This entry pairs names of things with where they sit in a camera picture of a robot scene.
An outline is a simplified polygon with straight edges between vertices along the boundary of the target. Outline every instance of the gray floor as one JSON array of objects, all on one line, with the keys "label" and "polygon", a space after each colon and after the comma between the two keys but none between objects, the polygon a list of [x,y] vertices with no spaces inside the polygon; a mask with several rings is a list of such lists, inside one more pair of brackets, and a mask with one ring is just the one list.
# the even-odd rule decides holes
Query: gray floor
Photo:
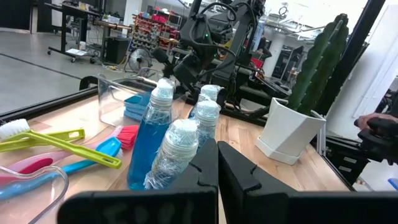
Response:
[{"label": "gray floor", "polygon": [[[96,32],[91,31],[90,41],[100,41]],[[76,47],[72,36],[67,40],[67,49]],[[128,74],[107,70],[100,62],[90,64],[88,57],[71,63],[65,55],[47,55],[48,46],[60,48],[60,35],[0,30],[0,43],[0,114],[75,93],[80,79],[88,75],[102,73],[116,79]],[[163,67],[152,63],[152,68]]]}]

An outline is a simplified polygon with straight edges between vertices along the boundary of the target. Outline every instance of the plastic water bottle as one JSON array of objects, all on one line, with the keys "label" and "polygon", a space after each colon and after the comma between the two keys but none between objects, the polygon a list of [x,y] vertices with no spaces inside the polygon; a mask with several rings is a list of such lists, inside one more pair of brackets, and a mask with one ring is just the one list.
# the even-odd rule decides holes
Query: plastic water bottle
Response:
[{"label": "plastic water bottle", "polygon": [[146,189],[164,189],[188,166],[198,149],[198,122],[178,119],[173,122],[145,178]]},{"label": "plastic water bottle", "polygon": [[[213,100],[214,102],[217,101],[217,96],[218,96],[218,92],[222,89],[222,87],[218,86],[218,85],[204,85],[202,86],[202,88],[200,88],[200,94],[199,94],[199,98],[198,98],[198,103],[206,100],[208,98],[210,98],[211,100]],[[191,112],[188,115],[188,118],[192,118],[195,115],[195,110],[197,107],[197,104],[192,108]]]},{"label": "plastic water bottle", "polygon": [[174,82],[162,78],[150,94],[149,104],[138,129],[127,175],[127,184],[130,189],[144,189],[145,175],[150,171],[166,130],[172,121],[173,93]]},{"label": "plastic water bottle", "polygon": [[198,127],[198,151],[208,139],[214,138],[220,110],[221,107],[212,100],[197,103],[194,118],[200,122]]}]

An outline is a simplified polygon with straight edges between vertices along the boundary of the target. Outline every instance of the blue scoop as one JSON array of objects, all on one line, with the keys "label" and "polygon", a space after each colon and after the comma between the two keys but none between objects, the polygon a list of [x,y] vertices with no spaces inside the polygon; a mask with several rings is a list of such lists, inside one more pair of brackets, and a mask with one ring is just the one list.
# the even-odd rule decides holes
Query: blue scoop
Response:
[{"label": "blue scoop", "polygon": [[[120,147],[121,147],[120,141],[116,137],[111,137],[102,142],[101,144],[99,144],[96,150],[99,152],[103,152],[107,155],[116,157],[120,151]],[[67,166],[63,166],[61,168],[67,174],[74,174],[75,172],[94,164],[96,164],[96,162],[91,161],[89,159],[85,159],[83,161],[75,162]],[[49,174],[42,175],[36,179],[10,183],[0,189],[0,200],[6,200],[11,197],[15,197],[25,192],[34,190],[37,187],[40,187],[41,185],[45,184],[47,181],[56,178],[58,175],[59,174],[57,173],[51,172]]]}]

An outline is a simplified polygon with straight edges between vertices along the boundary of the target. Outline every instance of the cactus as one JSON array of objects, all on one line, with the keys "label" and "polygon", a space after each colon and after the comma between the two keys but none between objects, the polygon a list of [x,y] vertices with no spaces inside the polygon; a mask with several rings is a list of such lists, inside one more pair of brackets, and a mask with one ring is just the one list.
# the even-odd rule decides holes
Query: cactus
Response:
[{"label": "cactus", "polygon": [[340,14],[317,36],[297,76],[287,107],[310,114],[346,47],[347,23],[347,15]]}]

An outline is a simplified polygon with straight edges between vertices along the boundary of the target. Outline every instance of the wooden table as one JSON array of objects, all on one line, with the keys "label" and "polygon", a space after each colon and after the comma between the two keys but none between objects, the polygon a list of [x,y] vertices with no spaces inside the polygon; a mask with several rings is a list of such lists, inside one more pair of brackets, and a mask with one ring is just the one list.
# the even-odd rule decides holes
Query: wooden table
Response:
[{"label": "wooden table", "polygon": [[[184,105],[181,118],[186,118],[192,106]],[[94,96],[29,121],[32,129],[43,133],[75,128],[84,128],[86,138],[76,143],[99,141],[113,130],[112,126],[99,121],[98,97]],[[255,145],[262,127],[227,116],[220,116],[216,128],[216,140],[226,141],[259,167],[296,190],[348,190],[312,146],[307,146],[301,158],[293,166],[266,157]],[[53,146],[38,146],[14,152],[0,153],[0,166],[7,167],[30,156],[58,150]],[[69,177],[69,188],[65,198],[87,190],[127,190],[126,175],[131,152],[123,156],[120,169],[91,166]],[[57,165],[64,166],[82,160],[78,156],[63,159]],[[226,223],[220,201],[220,223]]]}]

